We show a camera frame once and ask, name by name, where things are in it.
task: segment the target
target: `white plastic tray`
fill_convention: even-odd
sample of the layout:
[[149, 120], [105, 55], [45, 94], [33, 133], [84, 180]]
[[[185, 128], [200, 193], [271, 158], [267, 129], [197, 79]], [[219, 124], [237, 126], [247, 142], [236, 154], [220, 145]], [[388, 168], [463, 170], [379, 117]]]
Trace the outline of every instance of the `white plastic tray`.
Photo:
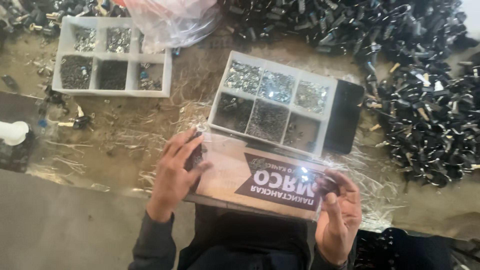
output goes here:
[[[292, 97], [290, 99], [290, 103], [285, 104], [285, 103], [277, 102], [277, 101], [270, 100], [270, 99], [267, 99], [267, 98], [261, 98], [257, 95], [252, 95], [252, 94], [249, 94], [249, 93], [241, 91], [241, 90], [237, 90], [237, 89], [233, 89], [233, 88], [229, 88], [229, 87], [224, 86], [225, 80], [226, 80], [227, 75], [228, 75], [228, 71], [231, 67], [231, 64], [232, 64], [233, 60], [237, 60], [237, 61], [241, 62], [242, 64], [248, 64], [248, 65], [251, 65], [251, 66], [261, 67], [263, 69], [262, 72], [261, 72], [261, 78], [263, 77], [263, 73], [265, 72], [265, 70], [269, 70], [269, 71], [272, 71], [272, 72], [283, 73], [285, 75], [294, 76], [295, 77], [295, 84], [294, 84], [294, 88], [293, 88], [293, 91], [292, 91]], [[297, 88], [298, 88], [298, 85], [299, 85], [301, 80], [311, 82], [311, 83], [317, 83], [317, 84], [320, 84], [322, 86], [328, 87], [326, 102], [325, 102], [324, 110], [323, 110], [322, 113], [316, 113], [316, 112], [308, 111], [307, 109], [304, 109], [304, 108], [299, 107], [298, 105], [295, 105]], [[231, 134], [236, 134], [236, 135], [240, 135], [240, 136], [243, 136], [243, 137], [248, 137], [248, 138], [253, 138], [253, 139], [256, 139], [256, 140], [260, 140], [260, 141], [275, 145], [277, 147], [288, 149], [290, 151], [300, 153], [300, 154], [303, 154], [303, 155], [307, 155], [307, 156], [312, 156], [312, 157], [313, 156], [320, 156], [322, 154], [325, 134], [326, 134], [326, 130], [327, 130], [327, 127], [328, 127], [328, 121], [330, 119], [330, 112], [331, 112], [332, 106], [333, 106], [333, 100], [334, 100], [334, 97], [335, 97], [337, 83], [338, 83], [338, 81], [333, 79], [333, 78], [320, 76], [320, 75], [313, 74], [313, 73], [310, 73], [310, 72], [302, 71], [302, 70], [297, 69], [297, 68], [292, 68], [292, 67], [289, 67], [289, 66], [285, 66], [285, 65], [282, 65], [282, 64], [275, 63], [275, 62], [267, 61], [267, 60], [264, 60], [264, 59], [260, 59], [260, 58], [257, 58], [257, 57], [253, 57], [253, 56], [249, 56], [249, 55], [246, 55], [246, 54], [243, 54], [243, 53], [232, 51], [230, 53], [230, 57], [228, 59], [227, 66], [226, 66], [225, 71], [223, 73], [222, 81], [220, 82], [220, 86], [218, 87], [218, 91], [217, 91], [216, 96], [215, 96], [215, 100], [214, 100], [214, 103], [213, 103], [213, 106], [212, 106], [212, 110], [210, 111], [210, 116], [208, 117], [208, 123], [210, 124], [211, 127], [215, 128], [215, 129], [222, 130], [222, 131], [225, 131], [225, 132], [228, 132], [228, 133], [231, 133]], [[220, 101], [220, 96], [221, 96], [222, 93], [227, 93], [227, 94], [230, 94], [230, 95], [233, 95], [233, 96], [236, 96], [236, 97], [239, 97], [239, 98], [244, 98], [244, 99], [247, 99], [247, 100], [254, 100], [255, 101], [255, 100], [260, 99], [262, 101], [265, 101], [265, 102], [268, 102], [268, 103], [271, 103], [271, 104], [275, 104], [275, 105], [278, 105], [278, 106], [283, 106], [285, 108], [288, 108], [287, 123], [286, 123], [285, 127], [283, 128], [283, 134], [282, 134], [282, 138], [281, 138], [280, 143], [268, 141], [268, 140], [265, 140], [265, 139], [262, 139], [262, 138], [258, 138], [258, 137], [246, 134], [246, 132], [248, 131], [249, 125], [250, 125], [250, 120], [249, 120], [249, 123], [247, 124], [247, 128], [245, 129], [244, 133], [241, 133], [241, 132], [238, 132], [238, 131], [235, 131], [235, 130], [231, 130], [231, 129], [213, 124], [213, 122], [215, 120], [216, 113], [217, 113], [217, 107], [218, 107], [218, 103]], [[316, 122], [319, 122], [320, 126], [319, 126], [319, 129], [318, 129], [318, 133], [317, 133], [316, 130], [313, 130], [313, 132], [317, 133], [317, 137], [316, 137], [316, 142], [315, 142], [315, 148], [312, 151], [312, 153], [307, 152], [305, 150], [300, 150], [300, 149], [293, 148], [291, 146], [284, 145], [285, 134], [286, 134], [287, 127], [288, 127], [288, 122], [290, 120], [290, 115], [292, 113], [294, 113], [296, 115], [299, 115], [299, 116], [302, 116], [302, 117], [305, 117], [307, 119], [312, 119], [312, 120], [315, 120]]]
[[[92, 52], [78, 52], [74, 49], [76, 26], [95, 28], [96, 45]], [[107, 29], [110, 27], [126, 27], [132, 30], [130, 38], [130, 51], [128, 53], [106, 52]], [[141, 32], [133, 24], [131, 18], [104, 18], [104, 17], [65, 17], [62, 20], [59, 47], [53, 74], [52, 89], [67, 95], [98, 95], [98, 96], [127, 96], [146, 98], [170, 97], [170, 84], [172, 77], [172, 54], [171, 49], [165, 49], [165, 53], [143, 54], [140, 53]], [[62, 87], [60, 67], [63, 56], [79, 55], [93, 57], [92, 74], [88, 89], [64, 89]], [[128, 61], [125, 90], [104, 90], [99, 88], [100, 68], [99, 65], [105, 60]], [[163, 64], [162, 90], [138, 89], [140, 63]]]

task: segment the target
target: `workbench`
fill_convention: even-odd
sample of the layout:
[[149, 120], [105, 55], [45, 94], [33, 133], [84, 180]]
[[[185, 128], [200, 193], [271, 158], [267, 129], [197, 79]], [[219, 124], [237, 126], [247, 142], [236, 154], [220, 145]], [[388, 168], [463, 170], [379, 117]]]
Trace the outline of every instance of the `workbench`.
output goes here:
[[[7, 43], [0, 63], [0, 74], [10, 74], [18, 83], [18, 93], [31, 106], [39, 106], [44, 97], [37, 84], [48, 80], [36, 74], [29, 62], [54, 58], [57, 41], [43, 44], [31, 34]], [[285, 37], [272, 44], [238, 45], [231, 33], [219, 28], [212, 35], [182, 49], [173, 59], [170, 98], [64, 97], [68, 115], [50, 105], [47, 126], [37, 124], [35, 110], [25, 116], [36, 135], [36, 142], [26, 173], [76, 187], [115, 192], [125, 196], [148, 197], [152, 190], [154, 169], [165, 142], [174, 134], [197, 125], [208, 131], [206, 118], [230, 51], [236, 50], [308, 72], [363, 84], [363, 73], [352, 55], [332, 58], [316, 53], [303, 40]], [[458, 73], [456, 63], [480, 48], [451, 57], [448, 62]], [[377, 76], [388, 78], [388, 63], [379, 56]], [[0, 90], [11, 92], [0, 83]], [[84, 130], [58, 126], [68, 122], [80, 106], [92, 117]], [[426, 234], [459, 239], [480, 236], [480, 183], [478, 174], [467, 176], [458, 184], [443, 189], [435, 186], [406, 184], [398, 167], [390, 162], [387, 148], [375, 147], [384, 141], [382, 129], [370, 131], [377, 124], [375, 116], [364, 110], [357, 128], [352, 152], [338, 155], [324, 151], [321, 161], [343, 170], [359, 184], [364, 222], [361, 228], [381, 231], [394, 226]], [[188, 201], [224, 208], [255, 211], [226, 202], [189, 195]]]

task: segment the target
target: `clear plastic bag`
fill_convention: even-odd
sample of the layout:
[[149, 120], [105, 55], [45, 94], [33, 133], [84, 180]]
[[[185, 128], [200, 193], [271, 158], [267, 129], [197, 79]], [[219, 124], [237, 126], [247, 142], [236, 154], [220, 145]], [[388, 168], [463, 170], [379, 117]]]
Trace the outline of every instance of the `clear plastic bag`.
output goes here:
[[188, 47], [212, 33], [222, 17], [216, 0], [125, 0], [144, 34], [142, 50]]

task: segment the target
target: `dark sleeve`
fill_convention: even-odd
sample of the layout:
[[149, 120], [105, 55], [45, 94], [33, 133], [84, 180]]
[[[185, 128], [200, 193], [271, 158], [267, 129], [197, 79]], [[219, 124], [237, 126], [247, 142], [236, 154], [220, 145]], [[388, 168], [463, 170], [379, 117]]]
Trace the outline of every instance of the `dark sleeve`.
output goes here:
[[166, 223], [152, 220], [145, 212], [133, 248], [133, 262], [129, 270], [171, 270], [175, 261], [176, 247], [172, 238], [174, 216]]
[[312, 266], [310, 267], [310, 270], [353, 270], [354, 263], [355, 263], [356, 248], [357, 248], [357, 238], [355, 238], [355, 240], [353, 241], [352, 249], [348, 254], [347, 261], [341, 266], [336, 266], [329, 263], [322, 256], [317, 245], [315, 245], [315, 248], [313, 250], [313, 254], [314, 254], [313, 261], [312, 261]]

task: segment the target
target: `divided organizer tray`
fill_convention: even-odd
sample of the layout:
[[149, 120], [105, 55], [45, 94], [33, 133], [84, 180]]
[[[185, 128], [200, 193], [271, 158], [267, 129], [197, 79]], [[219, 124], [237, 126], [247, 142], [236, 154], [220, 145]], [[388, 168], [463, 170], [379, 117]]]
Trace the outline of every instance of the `divided organizer tray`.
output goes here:
[[232, 51], [208, 123], [231, 134], [320, 156], [337, 83]]
[[[92, 51], [77, 51], [75, 49], [77, 29], [96, 29], [95, 47]], [[128, 52], [107, 52], [108, 32], [113, 28], [131, 29], [131, 37]], [[98, 96], [126, 96], [126, 97], [147, 97], [147, 98], [168, 98], [170, 97], [170, 83], [172, 75], [171, 49], [167, 48], [163, 53], [144, 54], [141, 53], [140, 30], [135, 27], [131, 18], [106, 18], [106, 17], [64, 17], [60, 33], [60, 41], [57, 50], [55, 69], [53, 75], [52, 89], [67, 95], [98, 95]], [[92, 58], [92, 66], [87, 67], [90, 71], [88, 87], [84, 89], [66, 89], [62, 84], [61, 66], [64, 56], [80, 56]], [[101, 89], [102, 64], [108, 61], [124, 61], [126, 74], [122, 73], [120, 88], [123, 89]], [[141, 64], [162, 65], [163, 69], [155, 75], [159, 78], [156, 82], [161, 84], [161, 90], [141, 90]]]

